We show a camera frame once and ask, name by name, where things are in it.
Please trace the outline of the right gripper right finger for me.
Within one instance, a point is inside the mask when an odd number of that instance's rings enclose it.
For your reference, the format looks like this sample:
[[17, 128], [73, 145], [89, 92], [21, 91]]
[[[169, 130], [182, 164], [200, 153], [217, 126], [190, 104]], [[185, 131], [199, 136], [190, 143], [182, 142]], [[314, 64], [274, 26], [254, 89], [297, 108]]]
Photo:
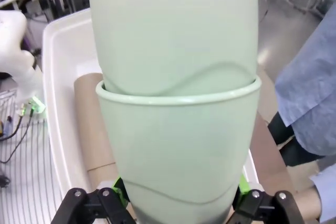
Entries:
[[243, 175], [233, 201], [233, 210], [231, 224], [250, 224], [254, 221], [278, 224], [305, 222], [290, 192], [278, 191], [271, 196], [264, 191], [251, 189]]

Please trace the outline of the person's left hand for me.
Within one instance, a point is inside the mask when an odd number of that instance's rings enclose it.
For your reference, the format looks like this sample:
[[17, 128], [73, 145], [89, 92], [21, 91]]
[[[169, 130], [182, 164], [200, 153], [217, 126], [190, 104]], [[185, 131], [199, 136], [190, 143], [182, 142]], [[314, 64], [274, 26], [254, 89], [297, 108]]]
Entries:
[[320, 218], [322, 212], [321, 199], [315, 187], [310, 187], [295, 194], [294, 199], [305, 221]]

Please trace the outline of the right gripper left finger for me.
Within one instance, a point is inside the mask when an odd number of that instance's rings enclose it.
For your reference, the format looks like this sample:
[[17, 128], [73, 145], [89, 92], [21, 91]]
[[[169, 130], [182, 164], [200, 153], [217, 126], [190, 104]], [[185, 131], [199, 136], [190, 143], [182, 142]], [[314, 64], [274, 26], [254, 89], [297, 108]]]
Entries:
[[82, 188], [68, 190], [52, 223], [94, 223], [105, 219], [109, 223], [136, 223], [127, 210], [129, 198], [124, 183], [118, 178], [112, 187], [87, 193]]

